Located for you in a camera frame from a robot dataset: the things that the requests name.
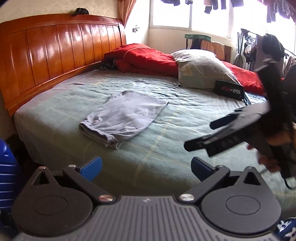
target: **orange curtain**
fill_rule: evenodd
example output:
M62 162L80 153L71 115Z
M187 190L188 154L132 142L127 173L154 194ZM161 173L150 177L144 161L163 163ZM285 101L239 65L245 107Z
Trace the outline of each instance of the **orange curtain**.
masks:
M118 0L118 18L122 20L124 26L126 26L136 1L137 0Z

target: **gray ribbed surface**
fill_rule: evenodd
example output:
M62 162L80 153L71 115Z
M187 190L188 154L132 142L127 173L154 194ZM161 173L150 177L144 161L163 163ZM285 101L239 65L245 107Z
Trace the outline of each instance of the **gray ribbed surface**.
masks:
M221 234L209 227L195 207L181 205L170 196L123 196L120 202L100 206L77 231L56 238L20 234L15 241L236 241L245 240ZM274 235L248 238L248 241L276 241Z

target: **black circular cap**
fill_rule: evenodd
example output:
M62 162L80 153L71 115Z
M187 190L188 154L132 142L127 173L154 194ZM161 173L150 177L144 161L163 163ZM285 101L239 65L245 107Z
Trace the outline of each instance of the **black circular cap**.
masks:
M238 215L254 214L260 209L260 206L258 200L244 195L233 196L226 201L226 207L228 210Z
M245 184L209 193L202 200L201 211L210 223L225 232L254 235L275 227L281 207L271 191Z
M67 206L67 200L59 196L42 197L33 204L35 212L41 215L57 215L63 212Z
M41 237L67 234L91 215L93 204L84 193L66 187L40 185L19 195L12 217L22 232Z

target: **wall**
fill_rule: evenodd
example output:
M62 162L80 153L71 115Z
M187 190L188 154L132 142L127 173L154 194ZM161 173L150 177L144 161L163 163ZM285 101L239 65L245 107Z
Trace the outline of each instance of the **wall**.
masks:
M175 29L163 29L163 28L150 28L148 35L148 45L151 48L157 49L164 53L173 53L175 51L186 49L185 34L203 34L193 31L182 31ZM212 37L212 41L223 43L232 47L231 61L234 60L236 55L236 43L231 39L218 37L210 34L206 34ZM188 47L191 46L191 40L188 41Z
M93 15L117 17L117 0L8 0L0 8L0 23L32 15L68 13L77 7L86 8ZM13 133L14 125L0 93L0 138L6 139Z
M126 23L126 43L148 43L150 16L150 0L137 0ZM133 33L133 28L138 25L139 29Z

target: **wooden headboard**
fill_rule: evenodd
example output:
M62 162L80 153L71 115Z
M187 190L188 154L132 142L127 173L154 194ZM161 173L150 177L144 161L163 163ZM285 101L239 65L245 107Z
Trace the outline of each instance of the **wooden headboard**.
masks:
M39 93L97 67L126 44L118 19L48 14L0 24L0 88L10 115Z

